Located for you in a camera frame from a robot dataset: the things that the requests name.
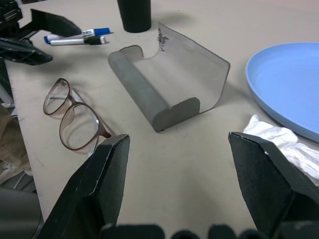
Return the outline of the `tan fabric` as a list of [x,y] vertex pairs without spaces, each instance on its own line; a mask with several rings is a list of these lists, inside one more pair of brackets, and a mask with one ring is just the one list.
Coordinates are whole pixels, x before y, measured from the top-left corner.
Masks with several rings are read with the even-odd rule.
[[32,175],[19,124],[0,104],[0,185],[22,171]]

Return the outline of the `pale round plastic plate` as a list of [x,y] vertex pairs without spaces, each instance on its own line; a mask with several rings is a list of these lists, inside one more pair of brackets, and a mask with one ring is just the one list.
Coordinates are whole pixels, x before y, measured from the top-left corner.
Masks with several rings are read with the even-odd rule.
[[256,103],[275,121],[319,142],[319,41],[264,48],[245,67]]

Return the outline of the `black capped silver marker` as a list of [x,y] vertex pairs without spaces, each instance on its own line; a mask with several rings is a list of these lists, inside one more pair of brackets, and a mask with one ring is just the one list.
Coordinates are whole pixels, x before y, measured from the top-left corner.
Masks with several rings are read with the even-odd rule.
[[108,44],[108,41],[104,36],[92,36],[88,38],[79,39],[61,39],[51,40],[49,42],[52,46],[64,46],[64,45],[103,45]]

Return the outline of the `black pen cup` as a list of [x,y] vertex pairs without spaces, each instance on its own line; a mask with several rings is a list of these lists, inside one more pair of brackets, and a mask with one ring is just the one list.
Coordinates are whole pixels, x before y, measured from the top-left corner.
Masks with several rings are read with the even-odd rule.
[[151,28],[151,0],[117,0],[117,3],[126,32],[141,33]]

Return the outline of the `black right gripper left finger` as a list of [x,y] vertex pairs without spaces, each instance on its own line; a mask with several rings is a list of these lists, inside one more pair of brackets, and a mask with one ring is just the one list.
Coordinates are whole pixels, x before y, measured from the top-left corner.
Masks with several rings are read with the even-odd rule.
[[124,195],[130,136],[104,140],[70,177],[36,239],[99,239],[116,224]]

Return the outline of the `white tissue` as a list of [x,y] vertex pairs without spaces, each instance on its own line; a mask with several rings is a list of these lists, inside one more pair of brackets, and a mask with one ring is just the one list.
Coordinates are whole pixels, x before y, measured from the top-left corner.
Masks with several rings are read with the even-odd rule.
[[319,187],[319,150],[301,143],[292,130],[260,121],[253,115],[243,132],[272,142],[291,164]]

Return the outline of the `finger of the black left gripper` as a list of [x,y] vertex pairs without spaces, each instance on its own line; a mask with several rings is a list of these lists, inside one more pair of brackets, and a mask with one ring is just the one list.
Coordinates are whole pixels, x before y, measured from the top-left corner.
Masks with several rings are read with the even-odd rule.
[[41,65],[52,61],[52,56],[32,44],[0,37],[0,57],[16,63]]
[[82,30],[67,18],[31,9],[31,26],[35,30],[45,30],[55,35],[69,37],[79,35]]

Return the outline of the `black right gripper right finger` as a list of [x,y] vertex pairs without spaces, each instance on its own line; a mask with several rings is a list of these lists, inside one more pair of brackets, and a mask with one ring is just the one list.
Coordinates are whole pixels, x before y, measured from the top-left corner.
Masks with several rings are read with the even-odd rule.
[[319,187],[270,141],[230,132],[240,190],[258,231],[319,236]]

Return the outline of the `grey rounded robot body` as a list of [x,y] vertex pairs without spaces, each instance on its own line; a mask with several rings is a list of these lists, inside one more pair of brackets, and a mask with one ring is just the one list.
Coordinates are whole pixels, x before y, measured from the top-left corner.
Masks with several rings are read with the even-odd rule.
[[36,239],[42,226],[36,193],[0,188],[0,239]]

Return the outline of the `brown framed glasses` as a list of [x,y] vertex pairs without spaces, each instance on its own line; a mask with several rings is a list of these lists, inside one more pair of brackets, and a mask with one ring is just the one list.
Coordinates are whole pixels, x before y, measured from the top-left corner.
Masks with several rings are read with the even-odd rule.
[[66,79],[59,78],[47,93],[43,102],[45,115],[61,115],[59,138],[64,147],[80,151],[93,145],[99,137],[111,138],[111,132],[98,114],[71,88]]

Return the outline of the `grey glasses case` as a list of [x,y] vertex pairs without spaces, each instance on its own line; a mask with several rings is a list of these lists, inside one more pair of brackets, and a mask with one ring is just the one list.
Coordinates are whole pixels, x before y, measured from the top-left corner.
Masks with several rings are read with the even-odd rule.
[[223,92],[230,63],[189,37],[158,27],[158,51],[138,45],[112,52],[108,63],[154,131],[211,110]]

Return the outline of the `blue capped white marker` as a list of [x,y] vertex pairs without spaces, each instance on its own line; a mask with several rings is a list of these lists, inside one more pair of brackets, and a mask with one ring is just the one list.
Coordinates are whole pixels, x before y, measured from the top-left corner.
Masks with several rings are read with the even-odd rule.
[[43,38],[44,38],[45,43],[49,44],[50,41],[52,41],[52,40],[88,38],[88,37],[93,37],[93,36],[107,35],[110,32],[111,32],[110,29],[105,27],[105,28],[94,28],[94,29],[84,30],[81,32],[81,34],[72,35],[69,37],[64,37],[64,36],[53,34],[53,35],[44,36]]

